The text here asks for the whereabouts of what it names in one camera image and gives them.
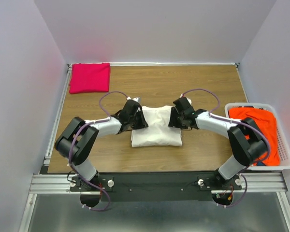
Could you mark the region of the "white t shirt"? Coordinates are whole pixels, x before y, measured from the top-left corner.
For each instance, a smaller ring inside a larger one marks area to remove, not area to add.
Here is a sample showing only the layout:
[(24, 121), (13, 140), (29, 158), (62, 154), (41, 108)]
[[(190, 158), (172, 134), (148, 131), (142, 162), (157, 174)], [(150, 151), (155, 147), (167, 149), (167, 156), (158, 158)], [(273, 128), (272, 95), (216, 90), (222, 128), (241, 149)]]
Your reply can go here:
[(158, 108), (143, 107), (147, 128), (133, 130), (132, 147), (145, 146), (182, 146), (182, 134), (179, 128), (169, 127), (171, 106)]

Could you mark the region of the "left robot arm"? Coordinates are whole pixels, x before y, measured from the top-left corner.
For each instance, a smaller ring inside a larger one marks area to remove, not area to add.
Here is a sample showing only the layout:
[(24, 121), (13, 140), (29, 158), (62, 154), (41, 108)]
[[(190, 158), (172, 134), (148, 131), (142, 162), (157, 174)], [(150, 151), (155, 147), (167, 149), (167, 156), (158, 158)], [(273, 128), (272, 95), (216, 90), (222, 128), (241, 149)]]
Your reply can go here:
[(99, 172), (88, 157), (97, 138), (121, 134), (148, 127), (140, 98), (128, 97), (124, 107), (113, 115), (99, 120), (83, 120), (74, 117), (57, 138), (54, 148), (68, 160), (78, 175), (97, 185)]

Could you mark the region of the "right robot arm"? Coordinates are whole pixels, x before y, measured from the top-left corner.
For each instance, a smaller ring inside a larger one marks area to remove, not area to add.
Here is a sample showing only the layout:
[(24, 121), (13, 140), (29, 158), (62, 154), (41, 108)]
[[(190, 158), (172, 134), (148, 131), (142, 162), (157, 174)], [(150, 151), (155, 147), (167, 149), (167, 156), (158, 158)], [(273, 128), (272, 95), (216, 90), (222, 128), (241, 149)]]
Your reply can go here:
[(209, 181), (215, 187), (228, 184), (259, 157), (270, 153), (270, 144), (254, 119), (231, 119), (204, 109), (195, 110), (186, 97), (178, 98), (173, 104), (169, 127), (207, 130), (229, 139), (232, 155), (214, 171)]

